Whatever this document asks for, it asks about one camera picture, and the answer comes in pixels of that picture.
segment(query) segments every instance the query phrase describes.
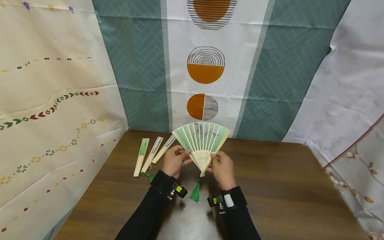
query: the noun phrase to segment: circle graphic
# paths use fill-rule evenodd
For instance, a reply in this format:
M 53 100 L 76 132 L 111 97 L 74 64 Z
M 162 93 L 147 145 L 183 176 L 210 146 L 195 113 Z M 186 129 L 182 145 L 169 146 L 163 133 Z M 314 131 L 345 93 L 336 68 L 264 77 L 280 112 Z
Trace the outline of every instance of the circle graphic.
M 225 59 L 217 48 L 197 47 L 189 54 L 187 69 L 198 83 L 209 84 L 218 80 L 224 72 Z
M 187 0 L 192 21 L 201 29 L 219 30 L 231 19 L 237 0 Z
M 204 93 L 195 94 L 188 100 L 187 111 L 195 119 L 209 121 L 217 115 L 218 103 Z

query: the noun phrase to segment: person's right hand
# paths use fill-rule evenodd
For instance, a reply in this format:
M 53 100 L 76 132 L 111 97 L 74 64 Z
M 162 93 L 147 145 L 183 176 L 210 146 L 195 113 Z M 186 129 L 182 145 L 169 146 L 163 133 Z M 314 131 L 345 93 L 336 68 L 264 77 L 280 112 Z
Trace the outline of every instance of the person's right hand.
M 212 168 L 208 168 L 207 172 L 214 174 L 214 177 L 221 190 L 230 190 L 237 186 L 235 181 L 235 172 L 233 170 L 233 162 L 230 157 L 220 151 L 215 155 L 211 153 Z

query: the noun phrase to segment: black wristband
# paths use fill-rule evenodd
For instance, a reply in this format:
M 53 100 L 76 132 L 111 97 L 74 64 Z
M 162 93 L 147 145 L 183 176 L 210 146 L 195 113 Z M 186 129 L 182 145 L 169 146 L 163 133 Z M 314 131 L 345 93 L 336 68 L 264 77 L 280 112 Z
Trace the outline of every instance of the black wristband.
M 162 196 L 167 197 L 169 192 L 172 190 L 173 182 L 173 177 L 170 177 L 163 171 L 159 170 L 156 176 L 153 178 L 151 186 L 154 187 L 157 191 L 159 191 Z
M 221 191 L 221 195 L 224 198 L 224 202 L 225 202 L 224 206 L 228 211 L 233 211 L 239 207 L 243 207 L 247 205 L 247 201 L 245 200 L 244 194 L 241 191 L 239 186 L 234 187 L 228 191 Z

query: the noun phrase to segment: open folding fan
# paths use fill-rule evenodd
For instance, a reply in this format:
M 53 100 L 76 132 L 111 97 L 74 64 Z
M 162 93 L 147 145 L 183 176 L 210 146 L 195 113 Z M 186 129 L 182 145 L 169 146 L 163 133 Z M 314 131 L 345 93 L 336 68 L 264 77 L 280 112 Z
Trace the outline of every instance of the open folding fan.
M 211 163 L 211 153 L 217 153 L 230 130 L 215 123 L 195 122 L 179 127 L 172 134 L 185 150 L 190 149 L 189 155 L 196 166 L 200 169 L 200 177 Z

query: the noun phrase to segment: black sleeve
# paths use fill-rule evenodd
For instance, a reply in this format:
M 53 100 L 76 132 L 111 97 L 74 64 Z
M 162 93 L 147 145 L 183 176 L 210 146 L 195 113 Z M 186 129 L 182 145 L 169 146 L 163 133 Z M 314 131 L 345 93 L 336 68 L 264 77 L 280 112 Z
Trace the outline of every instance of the black sleeve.
M 150 239 L 163 210 L 170 202 L 167 195 L 171 189 L 171 182 L 172 177 L 162 171 L 156 174 L 143 201 L 125 223 L 115 240 Z
M 234 207 L 226 207 L 223 217 L 230 240 L 261 240 L 247 209 L 247 202 L 240 187 L 223 191 L 222 196 L 230 194 Z

